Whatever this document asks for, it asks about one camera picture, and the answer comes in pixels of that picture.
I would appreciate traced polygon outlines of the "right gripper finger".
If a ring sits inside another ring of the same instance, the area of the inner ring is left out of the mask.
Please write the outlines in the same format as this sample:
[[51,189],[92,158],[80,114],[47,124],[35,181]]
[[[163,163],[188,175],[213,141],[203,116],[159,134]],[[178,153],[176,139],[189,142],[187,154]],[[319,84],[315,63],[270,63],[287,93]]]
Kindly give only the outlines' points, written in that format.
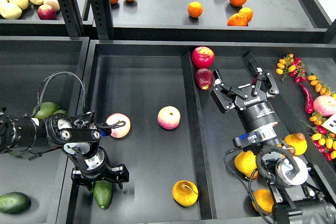
[[222,113],[226,113],[235,107],[234,101],[237,96],[240,95],[240,91],[237,88],[230,87],[226,84],[218,69],[213,71],[214,83],[211,91],[211,96],[215,101],[217,107]]
[[252,83],[252,95],[257,96],[263,92],[267,98],[273,98],[279,94],[273,75],[262,69],[257,60],[248,60],[248,67],[251,73],[254,73]]

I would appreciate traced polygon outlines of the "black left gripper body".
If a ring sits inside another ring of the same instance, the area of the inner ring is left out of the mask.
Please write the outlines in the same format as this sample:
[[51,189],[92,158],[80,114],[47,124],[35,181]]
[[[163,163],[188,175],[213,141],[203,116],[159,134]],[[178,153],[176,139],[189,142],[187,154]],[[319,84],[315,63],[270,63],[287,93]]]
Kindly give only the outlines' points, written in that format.
[[75,166],[71,172],[71,179],[75,185],[85,186],[95,181],[106,180],[111,183],[129,182],[129,171],[124,164],[111,167],[107,163],[98,164],[98,166],[89,166],[87,164],[79,164]]

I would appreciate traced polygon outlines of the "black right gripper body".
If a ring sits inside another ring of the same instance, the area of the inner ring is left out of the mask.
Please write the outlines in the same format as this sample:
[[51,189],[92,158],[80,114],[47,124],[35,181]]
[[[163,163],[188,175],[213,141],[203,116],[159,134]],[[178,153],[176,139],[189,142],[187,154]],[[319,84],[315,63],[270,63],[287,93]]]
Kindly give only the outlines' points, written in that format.
[[234,105],[246,132],[252,132],[265,125],[278,124],[279,118],[265,92],[260,90],[254,95],[252,87],[242,87],[239,91],[243,93],[243,97],[236,95]]

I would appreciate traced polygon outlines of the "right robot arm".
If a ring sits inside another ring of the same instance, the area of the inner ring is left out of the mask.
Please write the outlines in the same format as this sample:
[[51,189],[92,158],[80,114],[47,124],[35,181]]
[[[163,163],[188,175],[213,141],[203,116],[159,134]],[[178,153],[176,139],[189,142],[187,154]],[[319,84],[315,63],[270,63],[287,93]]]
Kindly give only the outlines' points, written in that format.
[[[307,182],[313,167],[293,156],[274,130],[279,118],[269,98],[279,90],[272,74],[264,72],[255,60],[246,65],[255,74],[254,81],[237,88],[226,84],[215,69],[211,96],[222,113],[235,109],[246,131],[233,139],[234,148],[225,154],[251,151],[256,156],[256,168],[245,189],[258,213],[266,223],[335,223],[335,206]],[[255,174],[267,181],[274,201],[270,214],[262,209],[251,188]]]

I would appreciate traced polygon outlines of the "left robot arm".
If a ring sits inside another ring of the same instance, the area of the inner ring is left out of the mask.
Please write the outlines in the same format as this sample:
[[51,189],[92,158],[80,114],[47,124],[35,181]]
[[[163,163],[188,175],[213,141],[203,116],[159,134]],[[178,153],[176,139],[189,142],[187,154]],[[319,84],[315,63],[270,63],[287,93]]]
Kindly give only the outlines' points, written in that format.
[[100,140],[112,130],[125,126],[96,124],[94,113],[68,116],[57,113],[37,119],[30,116],[15,118],[1,110],[1,153],[12,153],[28,160],[62,150],[72,161],[71,179],[74,185],[92,189],[96,181],[116,183],[119,188],[129,181],[124,164],[113,167]]

